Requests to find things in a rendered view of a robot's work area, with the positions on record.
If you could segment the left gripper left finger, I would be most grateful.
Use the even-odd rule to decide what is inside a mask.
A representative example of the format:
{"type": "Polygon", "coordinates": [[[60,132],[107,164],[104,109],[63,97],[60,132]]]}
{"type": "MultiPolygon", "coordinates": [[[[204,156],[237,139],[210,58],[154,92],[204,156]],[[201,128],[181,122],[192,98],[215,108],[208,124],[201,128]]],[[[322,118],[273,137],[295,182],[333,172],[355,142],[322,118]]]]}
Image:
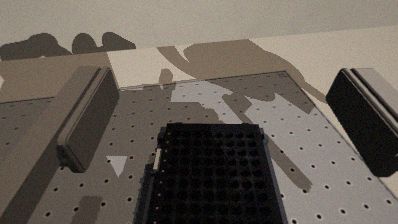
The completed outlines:
{"type": "Polygon", "coordinates": [[[58,167],[89,168],[118,100],[109,67],[76,69],[0,166],[0,224],[27,224],[58,167]]]}

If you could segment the black well plate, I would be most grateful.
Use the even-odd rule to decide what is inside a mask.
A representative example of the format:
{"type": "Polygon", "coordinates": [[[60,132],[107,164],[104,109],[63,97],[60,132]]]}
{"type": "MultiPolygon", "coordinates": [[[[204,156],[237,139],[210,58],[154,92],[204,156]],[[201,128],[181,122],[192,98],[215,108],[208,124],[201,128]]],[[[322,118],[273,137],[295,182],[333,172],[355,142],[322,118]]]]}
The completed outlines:
{"type": "Polygon", "coordinates": [[[150,224],[283,224],[259,124],[167,123],[150,224]]]}

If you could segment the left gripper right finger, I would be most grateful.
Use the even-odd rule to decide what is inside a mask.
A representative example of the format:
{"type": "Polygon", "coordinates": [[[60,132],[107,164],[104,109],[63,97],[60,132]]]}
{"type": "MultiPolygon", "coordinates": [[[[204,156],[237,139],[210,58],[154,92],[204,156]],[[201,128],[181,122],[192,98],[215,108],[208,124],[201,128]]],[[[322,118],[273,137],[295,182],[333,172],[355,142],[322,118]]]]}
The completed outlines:
{"type": "Polygon", "coordinates": [[[342,68],[326,102],[375,177],[398,171],[398,91],[373,68],[342,68]]]}

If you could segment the grey flat rectangular plate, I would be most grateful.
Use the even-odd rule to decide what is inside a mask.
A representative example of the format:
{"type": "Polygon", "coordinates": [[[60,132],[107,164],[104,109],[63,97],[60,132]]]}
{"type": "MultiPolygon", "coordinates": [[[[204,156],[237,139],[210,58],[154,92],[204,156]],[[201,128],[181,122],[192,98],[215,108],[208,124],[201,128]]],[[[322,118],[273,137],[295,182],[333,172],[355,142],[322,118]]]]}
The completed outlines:
{"type": "MultiPolygon", "coordinates": [[[[289,224],[398,224],[398,197],[286,70],[118,89],[84,173],[59,167],[27,224],[142,224],[161,127],[259,124],[289,224]]],[[[52,97],[0,102],[0,165],[52,97]]]]}

